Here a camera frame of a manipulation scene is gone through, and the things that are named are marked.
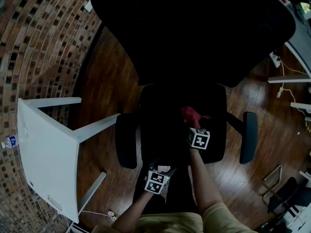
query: chair seat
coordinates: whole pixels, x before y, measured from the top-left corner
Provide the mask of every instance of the chair seat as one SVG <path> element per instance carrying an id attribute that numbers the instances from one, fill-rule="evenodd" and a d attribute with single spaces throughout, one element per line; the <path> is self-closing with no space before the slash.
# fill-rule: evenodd
<path id="1" fill-rule="evenodd" d="M 152 84 L 140 97 L 141 156 L 144 163 L 160 158 L 164 166 L 189 165 L 189 126 L 183 123 L 181 108 L 190 106 L 203 116 L 210 116 L 204 163 L 222 160 L 226 142 L 226 92 L 218 84 Z"/>
<path id="2" fill-rule="evenodd" d="M 273 195 L 269 199 L 268 213 L 273 212 L 279 205 L 288 201 L 297 191 L 298 183 L 294 177 L 290 177 L 287 182 L 276 192 L 280 200 Z"/>

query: shirt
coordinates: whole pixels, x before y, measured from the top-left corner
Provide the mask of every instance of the shirt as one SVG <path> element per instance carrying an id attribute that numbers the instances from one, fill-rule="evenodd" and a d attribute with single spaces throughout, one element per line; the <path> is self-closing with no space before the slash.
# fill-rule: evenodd
<path id="1" fill-rule="evenodd" d="M 241 224 L 223 203 L 209 207 L 203 218 L 190 212 L 143 215 L 135 233 L 254 233 Z M 92 233 L 120 233 L 98 225 Z"/>

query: label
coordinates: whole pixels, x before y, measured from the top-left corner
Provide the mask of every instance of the label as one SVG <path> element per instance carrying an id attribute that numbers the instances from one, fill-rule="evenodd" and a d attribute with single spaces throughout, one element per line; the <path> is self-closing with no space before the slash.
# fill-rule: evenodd
<path id="1" fill-rule="evenodd" d="M 17 141 L 16 141 L 15 136 L 9 136 L 9 139 L 10 139 L 10 141 L 11 141 L 12 147 L 17 146 Z"/>

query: wall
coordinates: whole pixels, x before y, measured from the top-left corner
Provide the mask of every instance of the wall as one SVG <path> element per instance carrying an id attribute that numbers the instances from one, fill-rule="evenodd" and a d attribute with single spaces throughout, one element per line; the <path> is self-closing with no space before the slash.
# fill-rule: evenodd
<path id="1" fill-rule="evenodd" d="M 87 0 L 0 0 L 0 141 L 16 134 L 17 99 L 70 97 L 100 25 Z M 68 107 L 46 111 L 66 124 Z M 65 232 L 26 184 L 18 149 L 0 153 L 0 232 Z"/>

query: chair backrest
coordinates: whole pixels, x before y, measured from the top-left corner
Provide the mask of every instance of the chair backrest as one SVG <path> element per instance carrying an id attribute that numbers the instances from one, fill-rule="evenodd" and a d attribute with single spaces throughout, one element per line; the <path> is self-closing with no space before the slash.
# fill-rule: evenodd
<path id="1" fill-rule="evenodd" d="M 273 212 L 278 206 L 287 202 L 298 190 L 298 183 L 294 177 L 290 177 L 287 182 L 272 195 L 269 199 L 268 213 Z"/>
<path id="2" fill-rule="evenodd" d="M 278 0 L 262 1 L 91 0 L 140 84 L 185 79 L 230 87 L 294 34 L 291 13 Z"/>
<path id="3" fill-rule="evenodd" d="M 300 187 L 291 198 L 290 204 L 307 207 L 311 203 L 311 188 Z"/>

